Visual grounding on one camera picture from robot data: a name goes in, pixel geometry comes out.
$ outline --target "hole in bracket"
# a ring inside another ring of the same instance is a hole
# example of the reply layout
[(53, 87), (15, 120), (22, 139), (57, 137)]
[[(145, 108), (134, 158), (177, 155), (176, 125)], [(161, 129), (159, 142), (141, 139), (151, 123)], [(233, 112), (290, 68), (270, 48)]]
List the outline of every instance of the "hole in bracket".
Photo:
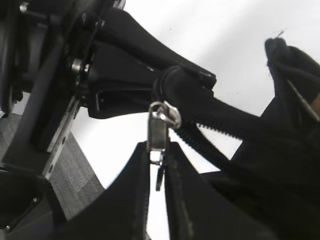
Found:
[(53, 164), (50, 166), (49, 174), (52, 172), (52, 169), (54, 169), (54, 165)]

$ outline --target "gray carpet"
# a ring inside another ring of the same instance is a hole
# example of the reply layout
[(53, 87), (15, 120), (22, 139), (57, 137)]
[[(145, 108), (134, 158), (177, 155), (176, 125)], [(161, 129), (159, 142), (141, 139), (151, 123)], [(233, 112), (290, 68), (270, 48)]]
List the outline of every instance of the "gray carpet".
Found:
[[(21, 116), (17, 114), (0, 118), (0, 160), (17, 130), (20, 119)], [(104, 191), (72, 134), (53, 169), (50, 182), (67, 219), (86, 208)]]

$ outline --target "metal zipper slider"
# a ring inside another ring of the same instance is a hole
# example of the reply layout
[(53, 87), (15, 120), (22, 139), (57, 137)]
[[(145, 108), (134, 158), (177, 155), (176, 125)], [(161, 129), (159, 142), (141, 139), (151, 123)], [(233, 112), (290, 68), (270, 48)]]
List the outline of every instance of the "metal zipper slider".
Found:
[(150, 163), (158, 165), (156, 178), (156, 191), (160, 191), (165, 172), (166, 155), (169, 151), (169, 128), (181, 126), (181, 115), (175, 107), (166, 102), (156, 101), (149, 107), (147, 152), (159, 152), (159, 160)]

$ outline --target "white wall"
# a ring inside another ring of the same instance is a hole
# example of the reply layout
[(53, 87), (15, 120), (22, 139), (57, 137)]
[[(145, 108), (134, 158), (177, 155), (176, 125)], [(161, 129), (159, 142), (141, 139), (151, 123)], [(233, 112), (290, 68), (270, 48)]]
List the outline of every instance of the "white wall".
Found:
[[(320, 62), (319, 0), (127, 0), (125, 9), (168, 47), (215, 73), (217, 98), (255, 115), (274, 95), (264, 52), (267, 38), (284, 31), (288, 44)], [(72, 131), (108, 187), (136, 144), (147, 139), (147, 115), (95, 120), (82, 109)], [(205, 133), (229, 158), (240, 144), (219, 133)], [(198, 171), (215, 170), (181, 145)], [(163, 188), (155, 192), (156, 171), (152, 166), (148, 232), (153, 240), (166, 240), (165, 198)]]

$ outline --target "screw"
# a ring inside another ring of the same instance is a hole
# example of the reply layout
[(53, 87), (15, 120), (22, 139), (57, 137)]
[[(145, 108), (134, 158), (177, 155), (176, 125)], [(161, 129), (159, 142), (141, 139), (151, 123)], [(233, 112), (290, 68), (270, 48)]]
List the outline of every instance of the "screw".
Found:
[(23, 1), (23, 2), (20, 4), (19, 9), (20, 9), (20, 12), (21, 12), (22, 14), (25, 14), (25, 13), (27, 12), (27, 10), (28, 10), (28, 5), (29, 5), (29, 3), (28, 3), (28, 2), (25, 2), (25, 1)]

